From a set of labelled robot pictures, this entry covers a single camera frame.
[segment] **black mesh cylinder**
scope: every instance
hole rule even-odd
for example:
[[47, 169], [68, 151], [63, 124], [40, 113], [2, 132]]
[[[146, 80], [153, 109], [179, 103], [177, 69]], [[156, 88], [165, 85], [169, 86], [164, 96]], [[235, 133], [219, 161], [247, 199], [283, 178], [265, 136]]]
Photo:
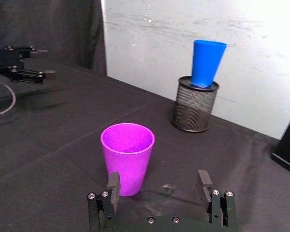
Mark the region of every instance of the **black mesh cylinder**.
[[213, 82], [210, 87], [201, 88], [191, 84], [191, 77], [178, 79], [178, 90], [171, 123], [188, 132], [207, 130], [219, 85]]

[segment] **purple cup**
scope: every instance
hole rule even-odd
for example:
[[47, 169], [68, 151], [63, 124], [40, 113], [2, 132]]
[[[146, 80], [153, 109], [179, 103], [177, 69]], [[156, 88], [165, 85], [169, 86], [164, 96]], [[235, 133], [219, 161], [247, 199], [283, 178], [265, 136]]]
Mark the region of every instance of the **purple cup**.
[[101, 143], [108, 176], [120, 175], [120, 196], [132, 196], [140, 191], [155, 143], [150, 129], [134, 124], [120, 123], [106, 128]]

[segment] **screw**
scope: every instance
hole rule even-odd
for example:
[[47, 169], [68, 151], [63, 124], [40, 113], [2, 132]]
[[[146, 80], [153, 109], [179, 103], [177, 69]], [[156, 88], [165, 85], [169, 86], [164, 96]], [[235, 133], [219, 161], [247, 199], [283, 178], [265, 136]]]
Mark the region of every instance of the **screw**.
[[213, 190], [213, 194], [215, 194], [215, 195], [219, 195], [220, 192], [219, 192], [217, 189], [214, 189], [214, 190]]
[[89, 195], [88, 195], [88, 198], [89, 199], [94, 199], [96, 197], [96, 195], [94, 194], [94, 193], [90, 193]]
[[180, 218], [179, 217], [173, 217], [173, 222], [174, 223], [179, 223], [180, 222]]
[[108, 196], [108, 192], [107, 192], [107, 191], [104, 191], [104, 192], [102, 193], [102, 196], [103, 196], [103, 197], [107, 197], [107, 196]]
[[154, 224], [156, 220], [153, 217], [149, 217], [147, 221], [149, 224]]
[[227, 191], [227, 192], [226, 192], [226, 195], [227, 195], [228, 197], [232, 197], [234, 194], [233, 194], [231, 191]]

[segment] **table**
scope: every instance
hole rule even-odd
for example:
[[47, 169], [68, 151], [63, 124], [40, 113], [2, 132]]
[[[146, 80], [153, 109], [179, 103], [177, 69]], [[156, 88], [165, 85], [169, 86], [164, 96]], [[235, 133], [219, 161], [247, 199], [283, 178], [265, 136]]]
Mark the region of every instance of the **table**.
[[141, 192], [119, 199], [119, 221], [207, 221], [195, 186], [207, 170], [216, 188], [235, 192], [242, 231], [290, 231], [290, 173], [269, 158], [277, 140], [214, 116], [208, 131], [183, 132], [168, 120], [171, 100], [68, 64], [31, 59], [26, 68], [57, 79], [6, 80], [17, 103], [0, 117], [0, 232], [87, 232], [86, 195], [107, 183], [100, 134], [121, 122], [149, 127], [156, 144]]

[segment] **plastic cup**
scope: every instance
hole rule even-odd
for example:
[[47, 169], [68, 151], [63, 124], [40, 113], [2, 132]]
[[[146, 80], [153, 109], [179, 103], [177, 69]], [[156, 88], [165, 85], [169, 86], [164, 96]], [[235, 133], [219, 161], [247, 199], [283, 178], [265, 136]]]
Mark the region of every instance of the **plastic cup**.
[[227, 45], [225, 43], [195, 40], [191, 83], [202, 88], [211, 86]]
[[155, 135], [148, 128], [134, 123], [120, 123], [106, 128], [101, 143], [108, 176], [120, 175], [120, 196], [140, 191], [147, 170]]

